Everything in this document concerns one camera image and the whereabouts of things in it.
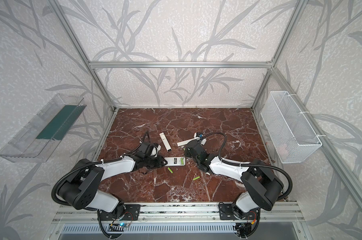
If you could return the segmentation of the white battery cover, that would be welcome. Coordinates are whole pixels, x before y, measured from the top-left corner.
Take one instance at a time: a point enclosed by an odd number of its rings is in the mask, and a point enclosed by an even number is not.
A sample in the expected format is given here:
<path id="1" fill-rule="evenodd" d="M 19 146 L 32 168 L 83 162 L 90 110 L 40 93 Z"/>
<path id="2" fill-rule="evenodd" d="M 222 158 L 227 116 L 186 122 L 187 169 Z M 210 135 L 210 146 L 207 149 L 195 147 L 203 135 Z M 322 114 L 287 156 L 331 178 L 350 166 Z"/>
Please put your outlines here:
<path id="1" fill-rule="evenodd" d="M 193 140 L 195 140 L 195 139 L 189 139 L 189 140 L 185 140 L 185 141 L 182 141 L 182 142 L 178 142 L 177 146 L 178 147 L 185 146 L 185 145 L 187 145 L 189 142 L 191 142 Z"/>

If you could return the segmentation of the red white remote control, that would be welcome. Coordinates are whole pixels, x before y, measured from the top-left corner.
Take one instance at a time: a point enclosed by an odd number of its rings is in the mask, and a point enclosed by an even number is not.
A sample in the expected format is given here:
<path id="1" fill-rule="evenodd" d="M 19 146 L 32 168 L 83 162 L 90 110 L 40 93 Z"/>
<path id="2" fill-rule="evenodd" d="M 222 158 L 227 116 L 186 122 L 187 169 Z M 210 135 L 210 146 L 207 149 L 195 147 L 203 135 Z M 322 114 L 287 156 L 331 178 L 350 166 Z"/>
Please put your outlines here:
<path id="1" fill-rule="evenodd" d="M 166 157 L 164 158 L 164 160 L 166 161 L 166 165 L 167 167 L 174 167 L 174 166 L 185 166 L 186 165 L 186 160 L 185 157 Z"/>

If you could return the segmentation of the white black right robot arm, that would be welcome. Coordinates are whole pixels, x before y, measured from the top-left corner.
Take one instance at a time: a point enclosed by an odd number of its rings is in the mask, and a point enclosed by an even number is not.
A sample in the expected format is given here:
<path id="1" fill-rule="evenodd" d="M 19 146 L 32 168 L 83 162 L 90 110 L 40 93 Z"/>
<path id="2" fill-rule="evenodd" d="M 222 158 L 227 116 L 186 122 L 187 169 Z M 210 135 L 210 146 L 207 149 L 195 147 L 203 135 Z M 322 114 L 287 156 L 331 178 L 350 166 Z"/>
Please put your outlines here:
<path id="1" fill-rule="evenodd" d="M 242 163 L 220 159 L 217 154 L 208 154 L 198 140 L 185 146 L 185 157 L 191 158 L 197 167 L 210 175 L 222 175 L 242 182 L 246 191 L 241 193 L 225 211 L 237 219 L 244 219 L 256 209 L 271 211 L 284 188 L 271 166 L 261 161 Z"/>

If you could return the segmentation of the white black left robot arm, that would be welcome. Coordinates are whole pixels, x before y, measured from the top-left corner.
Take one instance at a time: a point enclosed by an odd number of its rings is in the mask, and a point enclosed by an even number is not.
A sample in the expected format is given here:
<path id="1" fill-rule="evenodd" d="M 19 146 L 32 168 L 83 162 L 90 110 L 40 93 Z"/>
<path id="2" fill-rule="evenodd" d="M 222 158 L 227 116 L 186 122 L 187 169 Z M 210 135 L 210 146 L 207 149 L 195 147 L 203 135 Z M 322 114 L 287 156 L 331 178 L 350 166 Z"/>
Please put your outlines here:
<path id="1" fill-rule="evenodd" d="M 121 218 L 126 212 L 124 202 L 100 190 L 101 182 L 141 168 L 165 166 L 167 161 L 160 155 L 160 149 L 159 144 L 142 142 L 133 152 L 117 159 L 98 162 L 82 159 L 55 183 L 51 197 L 54 202 L 76 210 L 96 210 L 109 213 L 115 219 Z"/>

